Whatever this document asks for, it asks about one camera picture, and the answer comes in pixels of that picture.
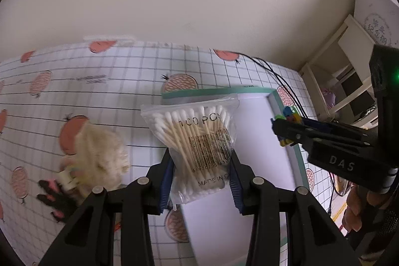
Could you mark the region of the right hand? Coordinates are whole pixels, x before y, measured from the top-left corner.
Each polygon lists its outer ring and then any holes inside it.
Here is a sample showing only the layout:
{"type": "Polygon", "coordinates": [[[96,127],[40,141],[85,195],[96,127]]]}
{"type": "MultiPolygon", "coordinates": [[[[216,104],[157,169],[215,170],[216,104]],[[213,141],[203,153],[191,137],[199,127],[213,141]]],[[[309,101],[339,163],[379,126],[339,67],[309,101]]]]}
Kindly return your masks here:
{"type": "Polygon", "coordinates": [[[346,200],[347,207],[342,218],[342,225],[347,232],[358,232],[360,230],[362,227],[361,213],[367,204],[377,207],[377,205],[385,202],[388,197],[387,193],[379,194],[368,191],[366,199],[363,199],[359,196],[359,193],[358,186],[353,185],[346,200]]]}

